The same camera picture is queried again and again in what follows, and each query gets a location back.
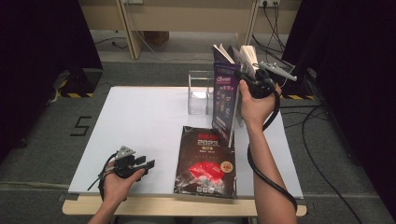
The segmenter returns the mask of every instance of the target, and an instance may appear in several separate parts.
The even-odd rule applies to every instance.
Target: white table
[[[176,204],[172,211],[169,211],[169,208],[166,210],[162,208],[162,211],[158,209],[157,212],[154,211],[155,209],[139,210],[138,206],[124,210],[121,206],[118,211],[121,214],[155,216],[182,216],[184,214],[186,216],[191,213],[186,214],[183,209],[177,211],[177,207],[186,208],[189,204],[194,207],[192,201],[200,201],[200,205],[231,206],[231,210],[238,210],[238,206],[247,208],[244,203],[248,203],[253,211],[229,212],[229,215],[255,216],[256,211],[252,200],[253,172],[247,160],[248,134],[246,127],[239,125],[235,128],[238,200],[205,199],[203,202],[201,199],[195,200],[196,197],[188,196],[180,199],[180,196],[173,194],[183,125],[211,127],[212,116],[188,114],[187,100],[187,87],[113,87],[107,96],[69,188],[69,193],[80,194],[82,203],[94,204],[94,207],[84,208],[85,210],[76,209],[79,207],[78,202],[66,201],[64,212],[66,214],[94,214],[95,209],[100,205],[99,190],[96,187],[97,184],[90,191],[87,191],[87,188],[97,178],[107,158],[121,146],[127,146],[136,151],[136,157],[146,156],[147,161],[155,160],[155,167],[149,170],[148,175],[133,185],[131,195],[134,200],[140,200],[139,202],[142,203],[156,197],[166,200],[168,204],[172,202]],[[265,131],[265,135],[290,194],[297,199],[302,199],[304,196],[290,155],[280,114]],[[212,213],[206,209],[206,212],[196,212],[195,215],[210,216]]]

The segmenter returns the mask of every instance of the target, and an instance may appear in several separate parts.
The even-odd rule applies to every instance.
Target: hand
[[[114,161],[110,162],[107,167],[111,167],[114,165]],[[129,176],[126,179],[120,178],[114,173],[111,173],[106,176],[105,179],[105,197],[104,203],[112,203],[119,205],[122,201],[124,201],[128,192],[132,186],[132,184],[138,180],[145,173],[144,169],[136,171],[133,175]]]
[[[242,118],[248,128],[262,131],[262,125],[274,111],[274,94],[262,99],[255,99],[251,96],[248,84],[243,79],[239,82],[239,89],[242,94]],[[282,92],[278,85],[276,85],[276,91],[279,95]]]

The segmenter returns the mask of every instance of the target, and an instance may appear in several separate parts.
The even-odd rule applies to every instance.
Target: forearm
[[[119,203],[103,202],[96,214],[88,222],[89,224],[107,224],[113,217]]]
[[[282,176],[260,128],[247,126],[250,152],[257,168],[283,189],[286,189]],[[276,189],[261,180],[256,174],[253,178],[256,208],[261,224],[296,223],[292,203]]]

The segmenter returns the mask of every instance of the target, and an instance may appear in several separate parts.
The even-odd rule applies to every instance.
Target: person's right hand
[[[275,95],[255,99],[251,96],[248,84],[243,79],[239,81],[239,89],[242,94],[242,118],[249,128],[262,131],[262,125],[274,111]],[[276,91],[279,94],[282,92],[278,85],[276,85]]]

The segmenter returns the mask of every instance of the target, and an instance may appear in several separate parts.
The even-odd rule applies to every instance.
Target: gray floor
[[[123,37],[114,31],[92,31],[95,42]],[[269,36],[257,36],[267,44]],[[186,86],[189,70],[211,68],[210,46],[234,44],[232,34],[171,33],[162,46],[144,48],[139,60],[130,58],[122,38],[98,43],[104,73],[92,98],[59,98],[43,111],[27,136],[28,145],[13,149],[0,165],[0,223],[85,223],[90,216],[66,216],[62,196],[67,192],[111,86]],[[259,61],[266,56],[258,50]],[[282,100],[281,112],[308,213],[299,223],[358,223],[326,179],[347,201],[362,223],[394,223],[359,165],[348,157],[325,107],[314,112],[302,134],[301,122],[320,100]],[[75,124],[89,126],[83,136]]]

